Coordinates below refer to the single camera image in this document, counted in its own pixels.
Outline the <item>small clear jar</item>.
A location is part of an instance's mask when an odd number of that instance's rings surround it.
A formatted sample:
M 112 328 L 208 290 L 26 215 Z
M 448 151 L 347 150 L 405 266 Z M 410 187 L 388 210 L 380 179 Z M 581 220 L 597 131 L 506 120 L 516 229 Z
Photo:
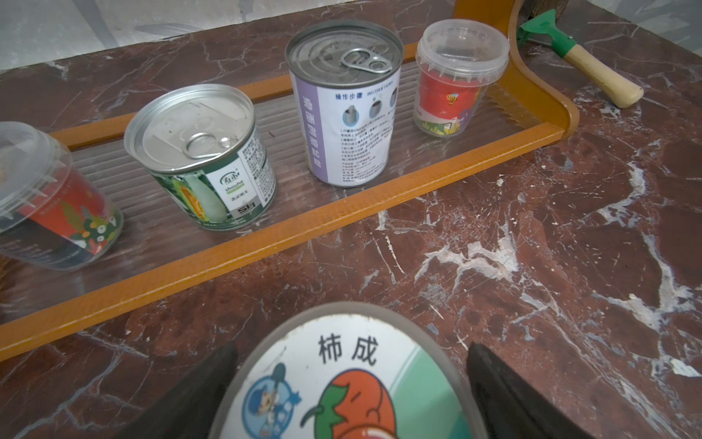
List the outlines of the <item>small clear jar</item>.
M 75 168 L 69 149 L 19 122 L 1 124 L 1 254 L 51 270 L 104 255 L 124 214 Z
M 487 88 L 504 74 L 509 51 L 507 37 L 485 23 L 452 18 L 429 25 L 416 52 L 418 128 L 437 137 L 460 135 Z

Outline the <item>tomato lid jar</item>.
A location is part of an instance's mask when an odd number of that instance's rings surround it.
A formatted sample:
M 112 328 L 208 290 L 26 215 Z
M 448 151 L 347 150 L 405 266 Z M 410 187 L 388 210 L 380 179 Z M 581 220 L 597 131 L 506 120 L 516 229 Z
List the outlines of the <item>tomato lid jar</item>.
M 274 329 L 250 353 L 213 438 L 484 438 L 468 381 L 407 318 L 336 302 Z

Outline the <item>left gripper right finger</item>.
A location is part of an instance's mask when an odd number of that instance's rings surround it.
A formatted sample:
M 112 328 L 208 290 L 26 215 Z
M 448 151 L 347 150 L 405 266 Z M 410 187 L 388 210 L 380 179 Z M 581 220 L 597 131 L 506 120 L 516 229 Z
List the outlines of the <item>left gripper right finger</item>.
M 470 345 L 466 371 L 489 438 L 591 437 L 485 345 Z

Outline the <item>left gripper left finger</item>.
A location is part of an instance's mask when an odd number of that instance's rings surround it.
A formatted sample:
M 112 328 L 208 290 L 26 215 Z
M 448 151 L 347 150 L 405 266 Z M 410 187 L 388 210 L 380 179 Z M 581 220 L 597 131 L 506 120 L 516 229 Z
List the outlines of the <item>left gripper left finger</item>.
M 206 438 L 236 371 L 238 353 L 227 343 L 208 355 L 118 438 Z

